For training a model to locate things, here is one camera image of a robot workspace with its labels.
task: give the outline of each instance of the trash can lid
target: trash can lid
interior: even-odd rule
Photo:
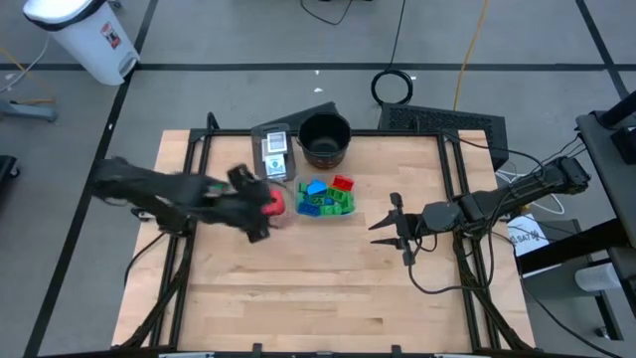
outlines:
[[[29,0],[22,11],[29,20],[60,24],[72,21],[93,2],[103,3],[102,0]]]

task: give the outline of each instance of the gray floor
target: gray floor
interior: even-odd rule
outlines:
[[[316,12],[337,18],[344,0],[318,3]],[[23,1],[3,0],[0,47],[21,62],[40,52],[45,34],[21,15]],[[139,31],[149,0],[122,0],[118,12],[128,36]],[[629,0],[587,0],[607,48],[618,64],[636,63]],[[407,0],[397,63],[457,64],[463,60],[479,15],[471,0]],[[141,53],[145,64],[380,63],[391,56],[399,2],[355,1],[339,27],[322,24],[288,0],[160,0]],[[43,63],[73,63],[52,42]],[[1,63],[8,60],[0,58]],[[602,64],[573,0],[492,0],[472,63]],[[0,72],[0,86],[5,76]],[[224,128],[248,128],[308,106],[333,100],[356,128],[373,128],[379,108],[369,93],[376,71],[154,72],[133,76],[108,155],[152,166],[161,132],[202,126],[211,110]],[[412,104],[451,108],[457,73],[409,71]],[[0,153],[17,156],[23,174],[0,206],[0,357],[23,353],[117,88],[99,85],[85,72],[36,71],[57,94],[56,124],[0,120]],[[621,73],[636,90],[636,73]],[[401,85],[383,80],[385,97],[398,98]],[[2,98],[45,95],[24,81]],[[546,157],[574,137],[574,119],[618,101],[609,74],[602,72],[468,72],[459,108],[506,117],[510,147]],[[594,173],[589,158],[579,156]],[[520,171],[530,162],[512,158]],[[565,218],[586,228],[612,218],[595,178],[588,191],[561,198]],[[542,219],[560,219],[536,212]],[[138,223],[121,208],[92,201],[69,274],[41,354],[109,346]],[[622,315],[633,316],[617,294]],[[606,342],[592,329],[601,324],[593,299],[547,299],[547,305],[584,337],[627,355],[629,342]],[[538,345],[550,352],[597,355],[556,327],[529,301]]]

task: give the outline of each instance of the red object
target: red object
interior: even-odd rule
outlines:
[[[354,181],[342,175],[336,175],[332,186],[343,191],[351,191],[351,188],[354,187]]]
[[[277,190],[271,190],[269,193],[273,203],[263,206],[260,212],[268,216],[281,215],[285,212],[285,201],[282,199],[282,194]]]

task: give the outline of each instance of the wooden table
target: wooden table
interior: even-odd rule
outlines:
[[[460,134],[487,144],[481,131]],[[165,131],[155,170],[180,171],[187,138],[188,131]],[[298,173],[317,171],[295,143],[294,151]],[[488,151],[462,144],[462,152],[470,189],[495,188]],[[248,136],[213,137],[208,175],[226,178],[226,171],[241,162],[252,167]],[[271,238],[255,245],[236,229],[199,225],[180,350],[250,351],[259,342],[265,351],[286,352],[388,352],[392,344],[404,352],[471,351],[461,291],[420,293],[408,279],[401,252],[369,244],[396,235],[395,227],[367,230],[392,208],[391,192],[401,192],[404,211],[412,213],[446,199],[436,139],[354,136],[337,171],[356,180],[357,212],[349,218],[327,224],[300,217],[292,227],[272,230]],[[508,234],[502,224],[495,231]],[[154,223],[141,224],[135,251],[156,235]],[[440,235],[434,253],[417,257],[414,274],[424,287],[459,283],[451,240],[450,234]],[[424,245],[432,245],[432,238],[424,238]],[[483,240],[488,271],[486,245]],[[155,303],[166,248],[167,240],[132,269],[113,344],[128,338]],[[512,248],[494,237],[494,253],[492,299],[520,337],[534,345]],[[476,299],[475,308],[481,342],[487,346],[483,310]],[[164,332],[171,316],[169,307]]]

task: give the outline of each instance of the yellow cable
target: yellow cable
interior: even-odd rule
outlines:
[[[38,80],[36,77],[32,76],[20,63],[13,57],[11,54],[4,48],[0,48],[0,52],[4,54],[4,56],[9,59],[13,63],[13,65],[17,66],[26,77],[28,77],[31,81],[35,82],[36,85],[40,87],[41,90],[45,91],[51,98],[49,99],[31,99],[21,101],[21,104],[38,104],[38,103],[55,103],[55,93],[53,90],[45,83],[44,81]]]
[[[486,18],[486,10],[488,9],[488,0],[484,0],[484,5],[481,7],[481,15],[479,15],[479,22],[477,22],[477,29],[475,30],[475,35],[473,35],[473,39],[470,41],[470,46],[468,47],[468,51],[466,52],[466,57],[464,58],[464,62],[461,64],[461,70],[459,70],[459,77],[457,78],[457,87],[455,88],[455,101],[453,102],[453,110],[457,110],[457,102],[459,101],[459,90],[461,89],[461,79],[464,76],[464,70],[466,69],[466,65],[468,65],[468,61],[470,60],[470,55],[473,53],[473,47],[475,47],[475,43],[477,42],[477,38],[479,37],[479,32],[481,31],[481,25],[484,23],[484,18]]]

